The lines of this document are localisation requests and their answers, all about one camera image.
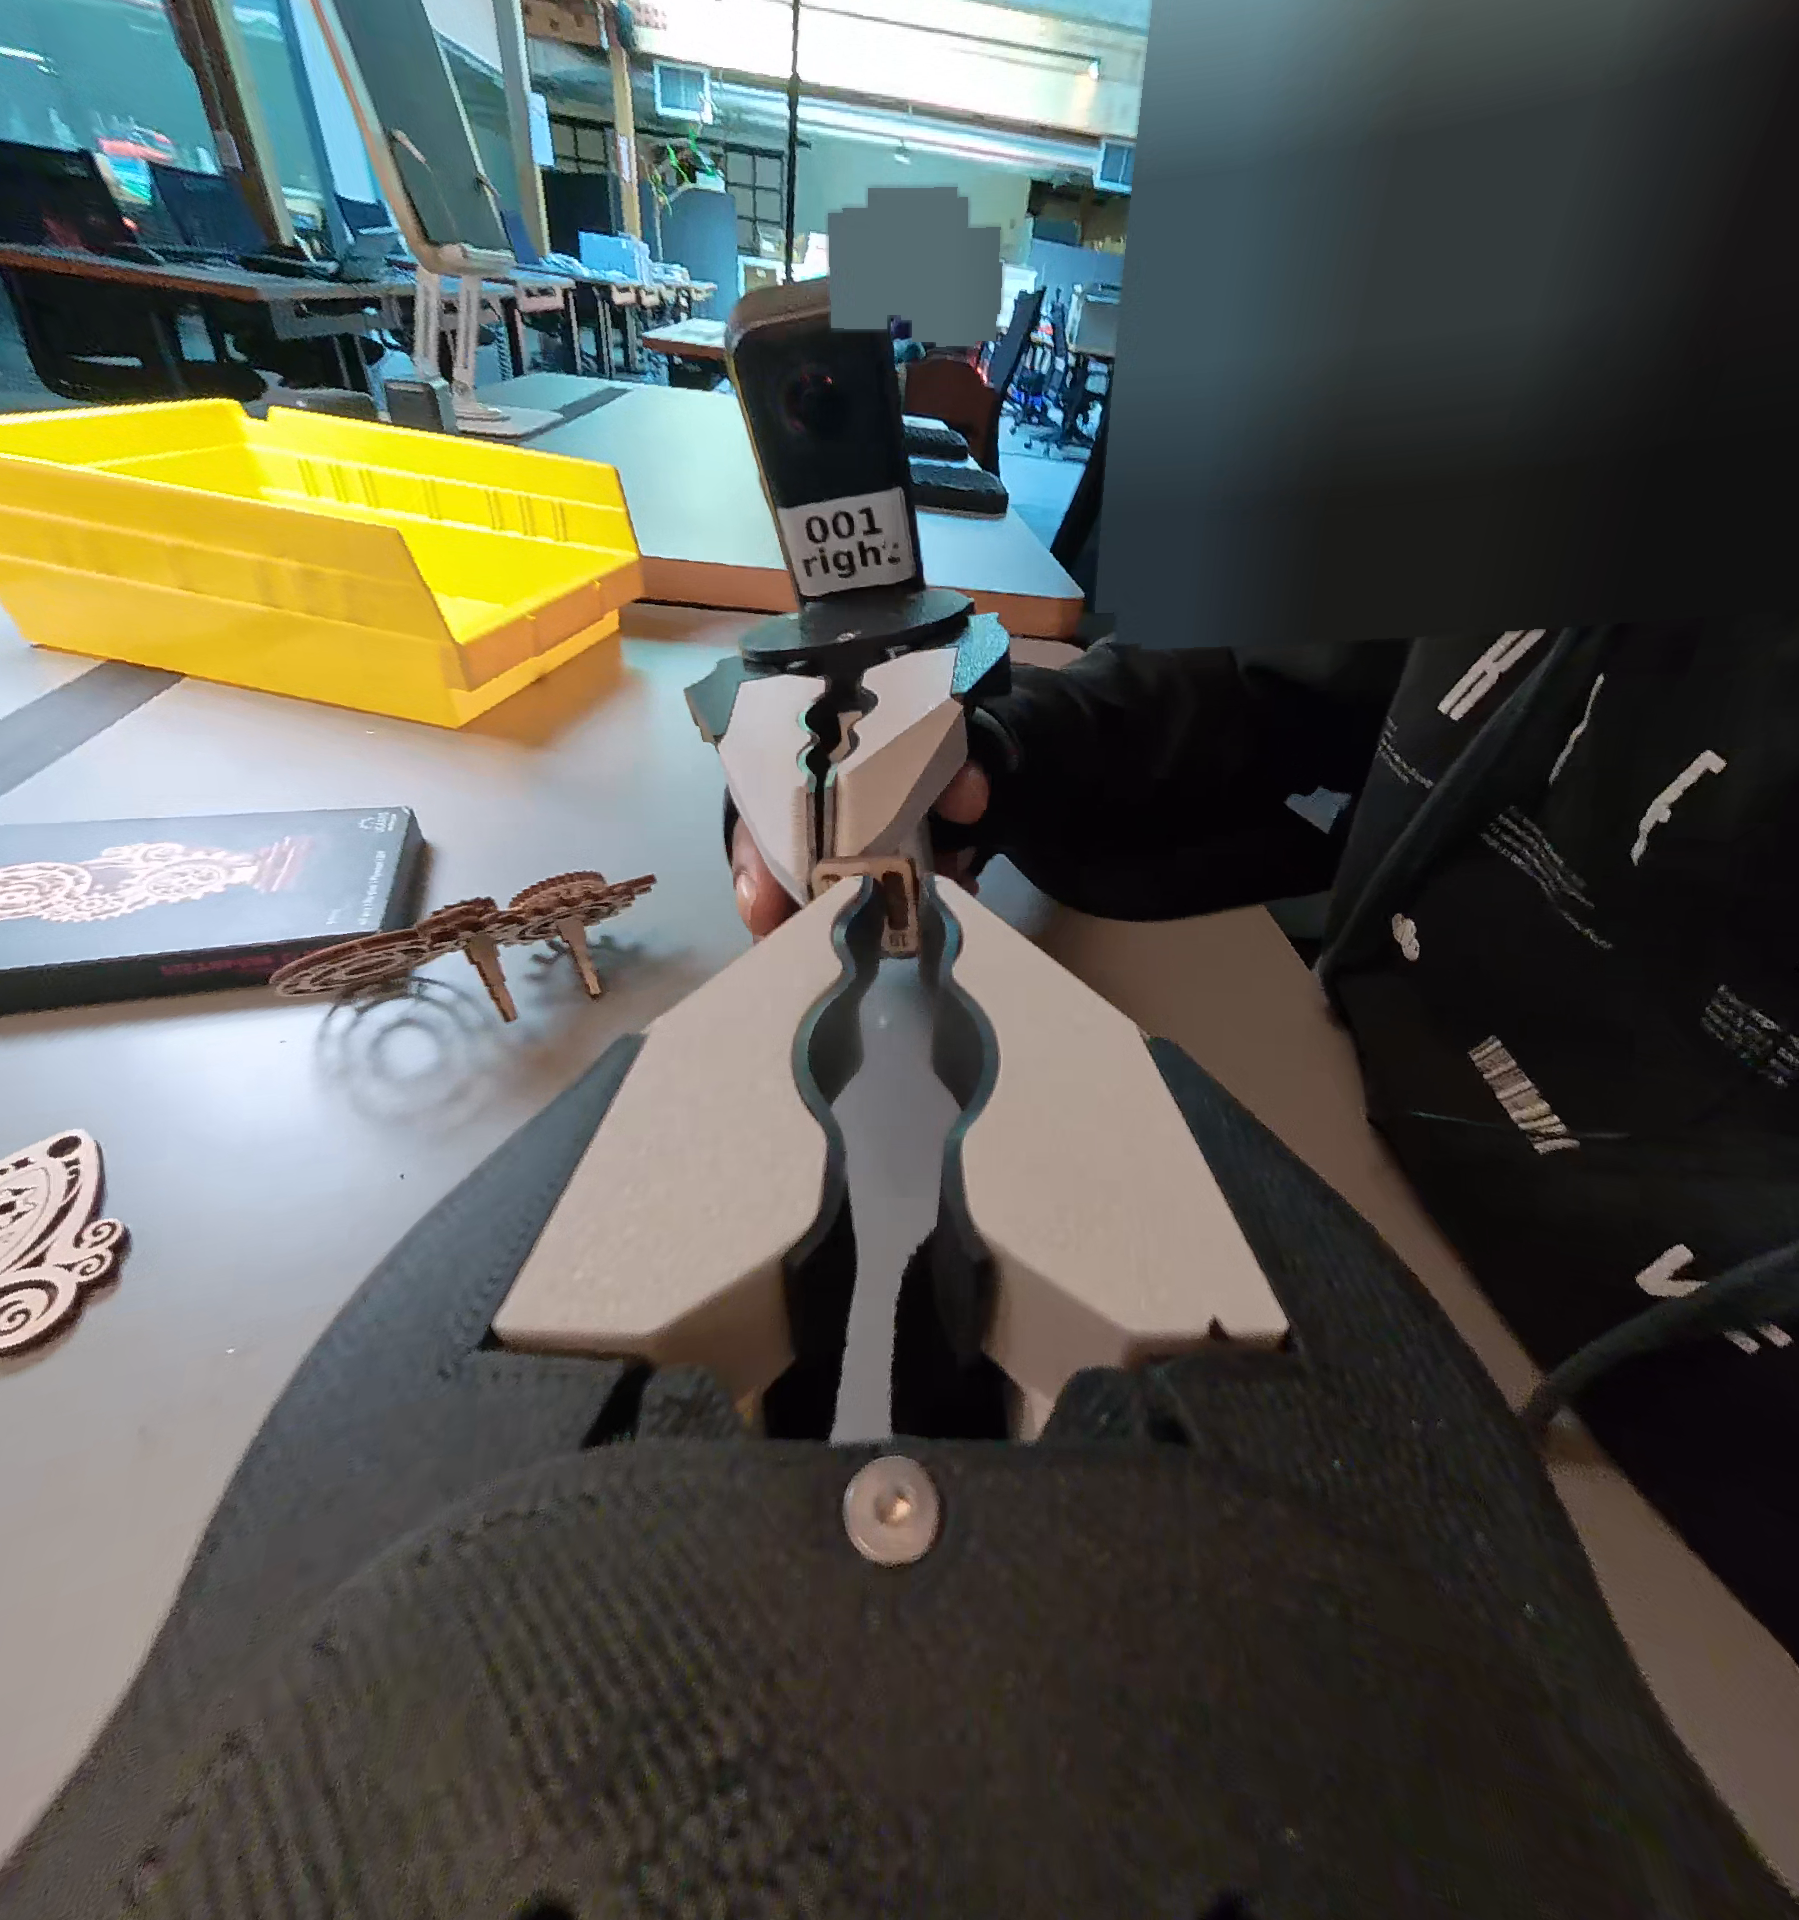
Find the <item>wooden gear assembly with pegs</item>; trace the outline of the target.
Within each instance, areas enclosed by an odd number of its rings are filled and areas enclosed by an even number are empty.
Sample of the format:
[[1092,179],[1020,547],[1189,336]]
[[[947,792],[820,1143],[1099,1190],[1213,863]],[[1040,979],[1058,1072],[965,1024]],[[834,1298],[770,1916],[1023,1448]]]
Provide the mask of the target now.
[[517,1003],[502,972],[502,948],[545,945],[563,951],[586,995],[601,997],[589,928],[644,900],[651,887],[651,874],[613,880],[594,870],[578,870],[545,876],[505,903],[463,900],[410,926],[307,951],[271,972],[267,986],[285,997],[361,995],[392,989],[425,964],[457,951],[474,964],[502,1020],[517,1020]]

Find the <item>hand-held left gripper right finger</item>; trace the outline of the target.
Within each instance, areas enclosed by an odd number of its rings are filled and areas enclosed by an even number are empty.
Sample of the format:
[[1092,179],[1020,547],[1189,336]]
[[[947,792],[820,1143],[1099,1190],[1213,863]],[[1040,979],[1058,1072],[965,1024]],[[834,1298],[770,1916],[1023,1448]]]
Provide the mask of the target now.
[[1288,1312],[1170,1084],[1173,1050],[978,900],[932,898],[919,972],[956,1103],[932,1278],[956,1356],[1040,1427],[1077,1374],[1281,1349]]

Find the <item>yellow plastic bin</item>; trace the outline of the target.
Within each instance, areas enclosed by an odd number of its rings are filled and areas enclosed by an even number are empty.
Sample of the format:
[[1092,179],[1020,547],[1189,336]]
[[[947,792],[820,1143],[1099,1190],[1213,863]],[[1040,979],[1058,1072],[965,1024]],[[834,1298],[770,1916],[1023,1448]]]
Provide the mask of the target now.
[[229,398],[0,416],[35,647],[457,730],[644,595],[614,468]]

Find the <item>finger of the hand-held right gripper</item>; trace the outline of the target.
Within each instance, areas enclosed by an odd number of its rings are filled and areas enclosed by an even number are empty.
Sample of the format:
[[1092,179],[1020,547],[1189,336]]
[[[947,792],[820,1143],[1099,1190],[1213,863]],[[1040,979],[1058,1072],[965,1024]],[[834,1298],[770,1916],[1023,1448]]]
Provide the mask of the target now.
[[954,666],[867,666],[849,750],[832,763],[832,858],[931,865],[927,816],[965,763]]
[[810,898],[816,854],[810,712],[822,679],[743,679],[723,731],[728,797],[767,872],[795,901]]

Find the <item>black puzzle box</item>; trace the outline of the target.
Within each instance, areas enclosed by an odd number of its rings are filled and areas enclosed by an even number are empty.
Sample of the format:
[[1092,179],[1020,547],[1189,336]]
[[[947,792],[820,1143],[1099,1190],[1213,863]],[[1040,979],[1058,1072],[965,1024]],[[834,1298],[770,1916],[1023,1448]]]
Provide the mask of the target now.
[[400,805],[0,826],[0,1018],[266,984],[403,928],[425,840]]

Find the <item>black laptop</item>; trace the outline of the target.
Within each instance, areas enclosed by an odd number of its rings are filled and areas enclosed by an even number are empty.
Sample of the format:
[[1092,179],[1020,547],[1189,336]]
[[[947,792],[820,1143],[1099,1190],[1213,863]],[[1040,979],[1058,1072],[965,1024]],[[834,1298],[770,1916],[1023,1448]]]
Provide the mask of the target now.
[[86,152],[0,136],[0,243],[103,254],[129,238]]
[[300,248],[267,241],[238,186],[227,177],[152,162],[148,179],[148,244],[155,252],[271,276],[325,278]]

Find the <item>person's black printed hoodie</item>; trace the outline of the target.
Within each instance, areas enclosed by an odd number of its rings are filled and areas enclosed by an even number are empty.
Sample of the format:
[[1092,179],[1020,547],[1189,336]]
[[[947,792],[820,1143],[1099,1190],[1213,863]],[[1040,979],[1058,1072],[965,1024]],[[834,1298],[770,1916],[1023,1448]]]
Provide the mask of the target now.
[[1799,613],[1414,641],[1320,976],[1529,1424],[1799,1666]]

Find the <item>wood-edged grey table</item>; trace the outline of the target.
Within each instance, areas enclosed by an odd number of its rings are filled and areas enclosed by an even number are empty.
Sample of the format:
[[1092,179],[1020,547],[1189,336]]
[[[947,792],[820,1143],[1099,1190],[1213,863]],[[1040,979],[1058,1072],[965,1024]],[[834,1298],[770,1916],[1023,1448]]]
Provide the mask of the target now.
[[[641,382],[533,372],[480,389],[497,407],[551,411],[528,444],[617,468],[644,556],[645,598],[733,613],[788,613],[792,576],[737,401]],[[1072,639],[1081,597],[1026,524],[917,518],[928,584],[965,591],[1009,634]]]

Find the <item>person's right hand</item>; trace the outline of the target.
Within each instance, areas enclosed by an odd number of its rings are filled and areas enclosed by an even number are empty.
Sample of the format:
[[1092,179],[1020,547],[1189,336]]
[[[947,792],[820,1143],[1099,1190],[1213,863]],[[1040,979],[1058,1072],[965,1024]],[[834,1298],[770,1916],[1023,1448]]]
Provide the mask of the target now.
[[767,866],[752,830],[736,812],[725,818],[725,854],[736,908],[754,941],[770,937],[804,908]]

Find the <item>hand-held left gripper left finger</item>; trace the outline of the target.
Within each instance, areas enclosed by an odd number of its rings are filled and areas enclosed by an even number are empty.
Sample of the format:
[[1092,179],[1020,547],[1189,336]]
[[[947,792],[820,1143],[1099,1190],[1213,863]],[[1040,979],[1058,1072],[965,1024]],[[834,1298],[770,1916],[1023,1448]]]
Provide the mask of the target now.
[[491,1331],[830,1405],[858,1247],[834,1114],[861,1064],[871,885],[829,887],[638,1035]]

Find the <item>dark wooden table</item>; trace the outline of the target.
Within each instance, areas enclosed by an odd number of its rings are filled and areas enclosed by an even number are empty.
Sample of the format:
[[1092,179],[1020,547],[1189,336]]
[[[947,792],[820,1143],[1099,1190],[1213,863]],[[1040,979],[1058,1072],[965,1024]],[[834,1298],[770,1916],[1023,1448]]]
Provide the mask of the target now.
[[127,260],[0,243],[0,287],[30,369],[79,402],[231,398],[280,387],[278,356],[361,392],[368,334],[400,322],[409,282],[289,276],[225,261]]

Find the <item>ornate wooden teardrop piece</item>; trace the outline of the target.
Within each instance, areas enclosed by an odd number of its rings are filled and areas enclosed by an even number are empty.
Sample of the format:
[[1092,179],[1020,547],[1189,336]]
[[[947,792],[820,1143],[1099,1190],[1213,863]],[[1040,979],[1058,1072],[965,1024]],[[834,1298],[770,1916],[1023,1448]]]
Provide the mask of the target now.
[[96,1288],[117,1279],[129,1228],[105,1217],[101,1201],[101,1151],[86,1130],[0,1157],[0,1356],[55,1337]]

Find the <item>person's right forearm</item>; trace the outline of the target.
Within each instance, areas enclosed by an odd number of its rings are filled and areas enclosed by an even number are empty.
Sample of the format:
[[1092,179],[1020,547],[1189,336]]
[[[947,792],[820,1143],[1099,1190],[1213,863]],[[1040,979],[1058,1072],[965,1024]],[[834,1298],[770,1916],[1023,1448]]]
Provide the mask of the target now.
[[1020,663],[967,718],[971,860],[1118,923],[1327,894],[1410,650],[1106,638]]

